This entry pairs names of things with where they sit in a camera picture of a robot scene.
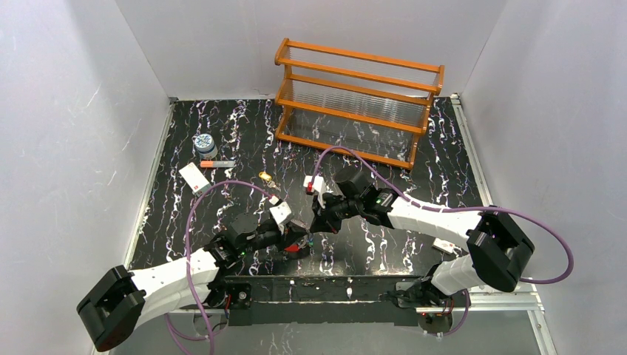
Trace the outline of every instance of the orange wooden rack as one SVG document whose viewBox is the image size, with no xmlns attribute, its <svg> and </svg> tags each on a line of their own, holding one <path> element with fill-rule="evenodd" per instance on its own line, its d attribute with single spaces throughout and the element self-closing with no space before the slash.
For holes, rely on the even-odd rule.
<svg viewBox="0 0 627 355">
<path fill-rule="evenodd" d="M 283 39 L 277 54 L 274 56 L 274 63 L 285 66 L 283 81 L 275 98 L 275 103 L 283 106 L 283 115 L 277 127 L 277 139 L 317 149 L 327 149 L 331 146 L 326 143 L 285 134 L 283 130 L 294 109 L 303 109 L 366 124 L 385 126 L 412 134 L 411 142 L 408 142 L 411 144 L 408 159 L 392 159 L 368 152 L 359 152 L 360 155 L 364 159 L 392 166 L 399 166 L 405 169 L 413 168 L 418 139 L 427 131 L 429 111 L 433 104 L 433 99 L 442 89 L 444 65 L 433 66 L 414 63 L 379 55 L 295 42 L 290 41 L 289 38 Z M 329 74 L 333 77 L 338 75 L 337 78 L 339 80 L 350 77 L 387 84 L 386 87 L 403 87 L 405 91 L 406 89 L 415 90 L 416 95 L 400 95 L 346 84 L 341 81 L 297 75 L 293 73 L 293 67 L 299 68 L 299 70 L 306 70 L 307 72 L 313 70 L 314 75 L 320 72 L 326 73 L 326 76 L 329 76 Z M 430 84 L 424 83 L 425 77 Z M 332 95 L 333 97 L 316 100 L 315 98 L 319 98 L 321 94 L 308 95 L 307 93 L 302 93 L 303 90 L 306 91 L 308 89 L 321 90 L 325 92 L 324 95 Z M 343 104 L 341 99 L 333 101 L 333 98 L 341 98 L 346 95 L 351 95 L 351 99 L 355 101 L 369 101 L 369 104 Z M 387 112 L 384 110 L 368 111 L 364 109 L 365 106 L 371 107 L 377 103 L 384 103 L 386 107 L 396 105 L 402 109 L 392 109 Z"/>
</svg>

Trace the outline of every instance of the white wall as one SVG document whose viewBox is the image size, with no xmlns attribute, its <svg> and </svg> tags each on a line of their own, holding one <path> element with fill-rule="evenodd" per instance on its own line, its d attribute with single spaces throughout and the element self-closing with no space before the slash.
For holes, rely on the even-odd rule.
<svg viewBox="0 0 627 355">
<path fill-rule="evenodd" d="M 275 95 L 295 41 L 445 64 L 462 91 L 505 0 L 116 0 L 169 96 Z"/>
<path fill-rule="evenodd" d="M 75 307 L 130 241 L 168 99 L 113 0 L 0 5 L 0 343 L 88 354 Z"/>
<path fill-rule="evenodd" d="M 627 5 L 510 1 L 462 103 L 495 202 L 540 217 L 575 254 L 540 288 L 560 354 L 624 354 Z M 545 233 L 530 274 L 566 258 Z"/>
</svg>

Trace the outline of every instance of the wooden shelf bar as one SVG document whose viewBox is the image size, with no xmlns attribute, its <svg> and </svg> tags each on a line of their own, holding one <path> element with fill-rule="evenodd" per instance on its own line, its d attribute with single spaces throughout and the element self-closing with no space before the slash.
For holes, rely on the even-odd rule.
<svg viewBox="0 0 627 355">
<path fill-rule="evenodd" d="M 396 70 L 395 78 L 388 78 L 384 75 L 360 72 L 345 67 L 336 67 L 335 64 L 326 65 L 309 62 L 306 60 L 292 59 L 293 53 L 290 48 L 298 50 L 309 50 L 317 53 L 328 55 L 339 55 L 342 57 L 353 58 L 363 61 L 371 61 L 379 64 L 386 64 L 396 67 L 408 68 L 406 70 Z M 316 61 L 328 62 L 323 60 L 324 56 L 312 56 L 318 58 Z M 427 131 L 429 124 L 429 113 L 433 103 L 433 99 L 442 90 L 444 83 L 444 66 L 435 66 L 429 64 L 420 64 L 412 61 L 394 59 L 390 57 L 359 53 L 350 50 L 341 50 L 331 47 L 319 46 L 316 44 L 307 44 L 297 41 L 290 41 L 288 38 L 283 39 L 276 55 L 274 56 L 276 65 L 284 65 L 284 78 L 277 93 L 275 102 L 283 106 L 283 115 L 277 128 L 277 139 L 289 141 L 292 143 L 302 144 L 317 149 L 327 149 L 330 144 L 309 139 L 295 137 L 285 134 L 283 131 L 290 120 L 291 113 L 294 109 L 317 112 L 323 115 L 332 115 L 340 118 L 346 118 L 351 121 L 363 122 L 366 124 L 375 124 L 391 129 L 397 129 L 412 133 L 411 142 L 407 142 L 410 147 L 407 161 L 400 159 L 392 159 L 376 155 L 372 153 L 359 152 L 359 154 L 368 160 L 378 161 L 391 166 L 398 166 L 404 169 L 412 169 L 416 154 L 418 151 L 418 140 Z M 347 65 L 347 61 L 343 61 L 342 66 Z M 377 89 L 369 89 L 352 84 L 342 83 L 338 81 L 330 81 L 322 78 L 314 78 L 305 75 L 297 75 L 292 73 L 292 67 L 314 70 L 317 72 L 326 72 L 331 74 L 342 75 L 350 78 L 358 78 L 362 80 L 375 81 L 378 83 L 404 87 L 409 89 L 426 92 L 426 98 L 416 98 L 407 95 L 400 95 L 392 92 L 385 92 Z M 372 66 L 379 68 L 381 72 L 387 72 L 384 67 Z M 435 73 L 435 78 L 431 83 L 421 83 L 409 81 L 405 79 L 403 73 L 407 73 L 407 77 L 417 77 L 412 75 L 411 70 Z M 350 153 L 338 150 L 338 153 L 349 155 Z"/>
</svg>

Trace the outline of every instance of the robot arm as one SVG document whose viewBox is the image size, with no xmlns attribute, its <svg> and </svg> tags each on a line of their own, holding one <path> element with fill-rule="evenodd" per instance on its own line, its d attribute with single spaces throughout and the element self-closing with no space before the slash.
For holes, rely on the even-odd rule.
<svg viewBox="0 0 627 355">
<path fill-rule="evenodd" d="M 358 215 L 377 226 L 419 231 L 449 240 L 469 252 L 434 266 L 419 284 L 399 294 L 404 300 L 437 304 L 477 285 L 514 291 L 533 254 L 533 243 L 507 214 L 425 211 L 399 198 L 392 189 L 377 189 L 363 172 L 352 168 L 344 168 L 333 179 L 342 195 L 326 192 L 322 177 L 316 177 L 313 183 L 311 176 L 305 178 L 307 193 L 314 195 L 311 232 L 337 233 L 342 220 Z M 419 204 L 447 208 L 423 201 Z"/>
<path fill-rule="evenodd" d="M 238 215 L 204 248 L 192 254 L 192 282 L 202 300 L 212 294 L 210 284 L 220 271 L 233 266 L 250 251 L 276 245 L 283 250 L 308 235 L 287 203 L 273 198 L 271 218 Z M 98 351 L 108 351 L 126 340 L 141 324 L 195 301 L 186 276 L 187 259 L 154 268 L 110 269 L 78 304 L 76 311 Z"/>
</svg>

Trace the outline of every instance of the black marble surface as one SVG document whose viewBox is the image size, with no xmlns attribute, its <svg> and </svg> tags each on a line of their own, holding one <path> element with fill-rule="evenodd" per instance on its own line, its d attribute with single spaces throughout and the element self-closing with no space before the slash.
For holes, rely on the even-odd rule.
<svg viewBox="0 0 627 355">
<path fill-rule="evenodd" d="M 186 218 L 195 197 L 178 170 L 198 162 L 192 137 L 210 133 L 219 149 L 216 160 L 235 160 L 233 169 L 203 170 L 207 179 L 218 182 L 238 179 L 264 186 L 258 177 L 266 171 L 278 182 L 280 191 L 266 188 L 288 201 L 296 218 L 309 223 L 313 217 L 311 197 L 302 182 L 312 173 L 321 151 L 277 141 L 275 129 L 282 109 L 270 100 L 180 101 L 175 104 L 155 184 L 146 208 L 131 268 L 158 266 L 183 256 Z M 344 143 L 398 158 L 407 152 L 407 141 L 396 131 L 357 122 L 324 117 L 302 117 L 287 127 L 296 134 Z M 343 166 L 360 167 L 344 155 L 329 154 L 322 175 L 332 182 Z M 464 143 L 450 99 L 437 98 L 431 110 L 429 129 L 418 143 L 413 171 L 375 163 L 376 169 L 401 190 L 420 200 L 447 206 L 481 204 Z M 210 193 L 192 224 L 192 248 L 207 244 L 220 228 L 242 212 L 267 216 L 270 204 L 258 192 L 242 186 L 226 186 Z M 284 260 L 275 249 L 248 255 L 232 269 L 233 274 L 274 275 L 377 275 L 425 274 L 443 255 L 431 247 L 433 238 L 414 231 L 391 230 L 368 225 L 355 217 L 346 220 L 338 234 L 317 234 L 311 255 L 302 260 Z"/>
</svg>

